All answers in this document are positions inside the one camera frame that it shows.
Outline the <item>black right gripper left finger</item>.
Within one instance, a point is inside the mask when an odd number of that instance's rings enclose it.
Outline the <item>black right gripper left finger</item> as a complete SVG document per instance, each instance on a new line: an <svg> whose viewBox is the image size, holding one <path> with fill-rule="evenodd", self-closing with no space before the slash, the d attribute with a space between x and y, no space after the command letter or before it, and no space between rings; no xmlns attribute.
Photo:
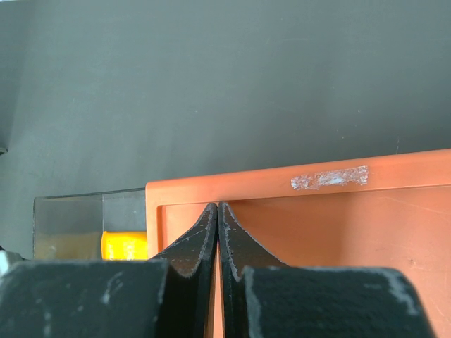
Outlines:
<svg viewBox="0 0 451 338"><path fill-rule="evenodd" d="M210 337L218 209L144 261L1 252L2 337Z"/></svg>

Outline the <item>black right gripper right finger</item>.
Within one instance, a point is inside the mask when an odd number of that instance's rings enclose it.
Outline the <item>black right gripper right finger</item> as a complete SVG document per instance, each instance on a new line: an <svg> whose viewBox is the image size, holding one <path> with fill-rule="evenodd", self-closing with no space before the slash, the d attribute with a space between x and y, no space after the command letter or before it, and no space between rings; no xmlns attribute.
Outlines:
<svg viewBox="0 0 451 338"><path fill-rule="evenodd" d="M295 268L218 205L226 337L433 337L415 288L398 270Z"/></svg>

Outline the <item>orange yellow cosmetic tube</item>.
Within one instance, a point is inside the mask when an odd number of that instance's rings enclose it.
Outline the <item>orange yellow cosmetic tube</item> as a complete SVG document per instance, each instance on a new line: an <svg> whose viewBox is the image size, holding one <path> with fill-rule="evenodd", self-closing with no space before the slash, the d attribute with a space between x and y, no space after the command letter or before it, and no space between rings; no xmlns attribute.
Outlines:
<svg viewBox="0 0 451 338"><path fill-rule="evenodd" d="M104 260L147 260L145 232L103 232L101 257Z"/></svg>

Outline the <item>clear plastic drawer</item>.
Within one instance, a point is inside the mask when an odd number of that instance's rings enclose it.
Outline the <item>clear plastic drawer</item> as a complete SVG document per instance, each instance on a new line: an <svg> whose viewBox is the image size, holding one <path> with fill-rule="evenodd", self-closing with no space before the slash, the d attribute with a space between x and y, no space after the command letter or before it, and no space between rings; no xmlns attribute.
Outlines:
<svg viewBox="0 0 451 338"><path fill-rule="evenodd" d="M104 232L146 230L144 189L37 197L33 217L35 259L100 259Z"/></svg>

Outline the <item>orange drawer cabinet box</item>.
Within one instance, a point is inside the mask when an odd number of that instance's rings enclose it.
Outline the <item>orange drawer cabinet box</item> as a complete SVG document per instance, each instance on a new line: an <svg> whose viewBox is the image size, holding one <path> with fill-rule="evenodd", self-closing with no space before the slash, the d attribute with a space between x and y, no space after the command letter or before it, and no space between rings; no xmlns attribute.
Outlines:
<svg viewBox="0 0 451 338"><path fill-rule="evenodd" d="M219 201L289 265L401 271L435 333L450 336L449 150L149 182L149 256Z"/></svg>

